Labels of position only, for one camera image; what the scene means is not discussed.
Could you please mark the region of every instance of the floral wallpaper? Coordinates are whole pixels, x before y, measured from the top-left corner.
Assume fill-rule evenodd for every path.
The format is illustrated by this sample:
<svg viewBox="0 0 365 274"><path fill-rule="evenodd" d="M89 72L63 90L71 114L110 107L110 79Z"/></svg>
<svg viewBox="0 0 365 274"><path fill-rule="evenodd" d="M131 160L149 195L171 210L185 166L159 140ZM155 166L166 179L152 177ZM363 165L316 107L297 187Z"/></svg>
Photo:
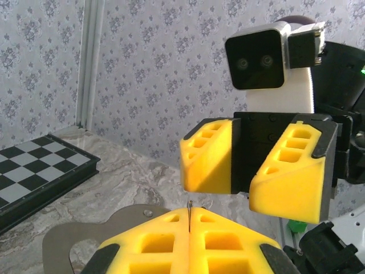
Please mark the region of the floral wallpaper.
<svg viewBox="0 0 365 274"><path fill-rule="evenodd" d="M327 22L327 40L365 49L364 0L106 0L92 131L177 167L179 140L201 119L246 109L224 42L288 15ZM340 182L337 214L365 202Z"/></svg>
<svg viewBox="0 0 365 274"><path fill-rule="evenodd" d="M0 147L75 124L84 0L0 1Z"/></svg>

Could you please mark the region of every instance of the metal bracket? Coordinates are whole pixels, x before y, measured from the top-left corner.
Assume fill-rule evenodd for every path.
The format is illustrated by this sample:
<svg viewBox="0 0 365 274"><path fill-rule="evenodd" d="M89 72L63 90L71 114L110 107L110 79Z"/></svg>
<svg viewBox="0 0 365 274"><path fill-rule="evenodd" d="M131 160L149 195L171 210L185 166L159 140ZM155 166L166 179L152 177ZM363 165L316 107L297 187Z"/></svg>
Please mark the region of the metal bracket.
<svg viewBox="0 0 365 274"><path fill-rule="evenodd" d="M70 250L76 243L94 239L101 244L169 211L157 205L137 204L118 210L102 224L67 223L53 227L44 236L42 244L44 274L75 274Z"/></svg>

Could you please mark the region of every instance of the yellow foam block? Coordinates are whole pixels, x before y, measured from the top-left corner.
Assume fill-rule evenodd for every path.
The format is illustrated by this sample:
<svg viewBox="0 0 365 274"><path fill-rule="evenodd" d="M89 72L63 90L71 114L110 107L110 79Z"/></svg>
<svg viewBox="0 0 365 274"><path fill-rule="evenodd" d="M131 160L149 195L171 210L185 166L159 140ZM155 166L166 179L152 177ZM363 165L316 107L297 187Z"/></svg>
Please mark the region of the yellow foam block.
<svg viewBox="0 0 365 274"><path fill-rule="evenodd" d="M120 245L107 274L274 274L261 244L274 240L203 208L177 209L105 241Z"/></svg>
<svg viewBox="0 0 365 274"><path fill-rule="evenodd" d="M180 141L181 183L189 192L231 193L232 121L206 123Z"/></svg>
<svg viewBox="0 0 365 274"><path fill-rule="evenodd" d="M289 124L250 185L250 209L287 219L319 223L325 161L311 154L321 132Z"/></svg>

